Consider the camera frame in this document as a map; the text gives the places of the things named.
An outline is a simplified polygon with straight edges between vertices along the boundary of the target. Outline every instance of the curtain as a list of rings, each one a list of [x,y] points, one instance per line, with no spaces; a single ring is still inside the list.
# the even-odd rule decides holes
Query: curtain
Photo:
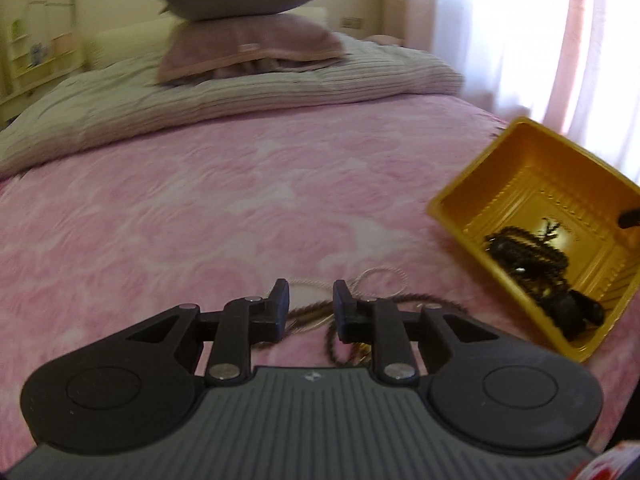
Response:
[[[462,98],[529,116],[640,183],[640,0],[385,1],[385,34],[463,73]]]

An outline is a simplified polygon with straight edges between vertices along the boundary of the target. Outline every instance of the yellow plastic bin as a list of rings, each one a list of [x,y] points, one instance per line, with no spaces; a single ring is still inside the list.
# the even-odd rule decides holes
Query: yellow plastic bin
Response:
[[[565,356],[588,359],[640,286],[640,227],[618,216],[640,208],[640,188],[608,164],[535,121],[519,118],[429,204]],[[486,252],[484,237],[515,225],[534,234],[559,222],[550,243],[569,258],[566,278],[600,302],[602,326],[567,341],[544,311]]]

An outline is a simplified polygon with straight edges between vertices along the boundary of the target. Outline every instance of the pink blanket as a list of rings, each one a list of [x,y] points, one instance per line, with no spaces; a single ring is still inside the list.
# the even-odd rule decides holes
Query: pink blanket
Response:
[[[178,303],[217,310],[263,294],[278,277],[401,267],[409,291],[543,342],[425,213],[499,125],[453,97],[400,96],[196,124],[12,181],[0,197],[0,470],[33,446],[18,396],[39,365]],[[362,288],[394,288],[375,285]],[[597,449],[640,375],[638,299],[588,363],[606,398]],[[322,338],[293,337],[254,362],[326,365]]]

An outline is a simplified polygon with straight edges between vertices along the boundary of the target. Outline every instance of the electrical outlet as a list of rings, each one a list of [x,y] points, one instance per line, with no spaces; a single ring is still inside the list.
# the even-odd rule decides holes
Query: electrical outlet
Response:
[[[361,29],[364,25],[364,20],[362,18],[351,18],[344,17],[340,20],[340,26],[342,28],[357,28]]]

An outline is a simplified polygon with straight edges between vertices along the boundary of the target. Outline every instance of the white string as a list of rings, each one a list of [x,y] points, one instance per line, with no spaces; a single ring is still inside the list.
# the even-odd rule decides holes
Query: white string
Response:
[[[368,294],[366,292],[361,291],[358,288],[358,286],[360,285],[360,282],[364,280],[364,278],[372,274],[376,274],[378,272],[391,272],[396,276],[398,276],[398,278],[400,278],[400,282],[402,283],[402,286],[400,287],[399,290],[391,294],[386,294],[386,296],[396,296],[398,294],[402,294],[406,290],[409,282],[409,277],[406,275],[404,270],[398,269],[397,267],[389,267],[389,266],[371,267],[370,269],[365,270],[359,276],[352,278],[350,280],[345,280],[345,282],[347,283],[347,287],[351,291],[351,294],[353,295],[354,298],[367,299],[367,298],[376,298],[379,296],[379,294]],[[291,285],[310,286],[313,288],[320,288],[322,290],[328,290],[328,291],[334,290],[333,283],[323,282],[321,280],[308,280],[305,278],[295,278],[293,280],[289,280],[289,285],[290,286]],[[295,306],[295,307],[292,307],[291,310],[295,310],[296,308],[300,308],[300,307]]]

